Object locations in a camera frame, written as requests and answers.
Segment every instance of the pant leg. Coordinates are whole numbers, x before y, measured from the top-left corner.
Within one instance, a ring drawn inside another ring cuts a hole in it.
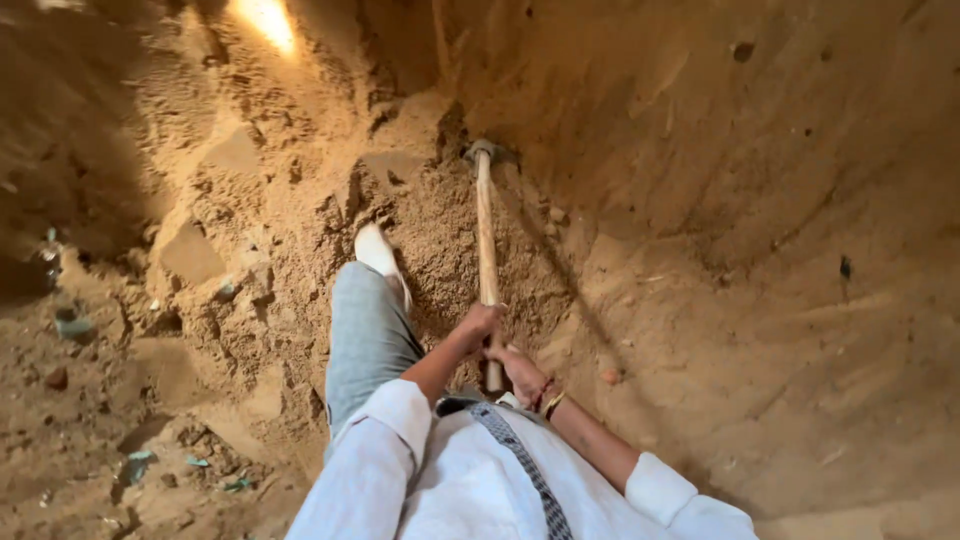
[[[398,379],[423,355],[402,304],[383,276],[359,261],[345,264],[333,284],[326,366],[331,440],[380,384]]]

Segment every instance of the hand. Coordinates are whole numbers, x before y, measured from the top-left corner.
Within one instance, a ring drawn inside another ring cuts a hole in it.
[[[500,330],[500,319],[506,312],[506,304],[484,306],[476,303],[470,306],[467,316],[460,321],[454,333],[463,340],[467,352],[475,351],[483,346],[487,337]]]
[[[527,355],[513,345],[492,347],[486,356],[503,364],[503,370],[514,384],[514,395],[524,408],[529,408],[540,396],[547,376]]]

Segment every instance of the forearm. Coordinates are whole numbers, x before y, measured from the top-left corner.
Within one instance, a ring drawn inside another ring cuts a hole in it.
[[[444,394],[446,383],[468,352],[469,339],[455,329],[427,356],[403,372],[400,378],[415,382],[432,408]]]
[[[641,454],[639,450],[605,428],[569,396],[554,409],[550,423],[566,444],[618,492],[626,491],[627,479]]]

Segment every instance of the wooden handle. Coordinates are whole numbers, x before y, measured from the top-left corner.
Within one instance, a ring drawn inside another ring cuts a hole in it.
[[[493,233],[493,210],[490,181],[490,154],[477,152],[477,239],[480,251],[480,302],[487,306],[500,303],[500,289],[496,284],[496,241]],[[490,360],[487,363],[486,385],[488,392],[503,390],[503,366]]]

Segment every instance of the rolled-up sleeve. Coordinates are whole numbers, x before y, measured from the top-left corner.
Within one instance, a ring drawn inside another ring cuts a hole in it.
[[[692,483],[653,454],[640,455],[624,495],[639,512],[680,538],[756,539],[750,516],[699,495]]]
[[[333,454],[287,539],[394,538],[432,421],[415,383],[380,386],[330,443]]]

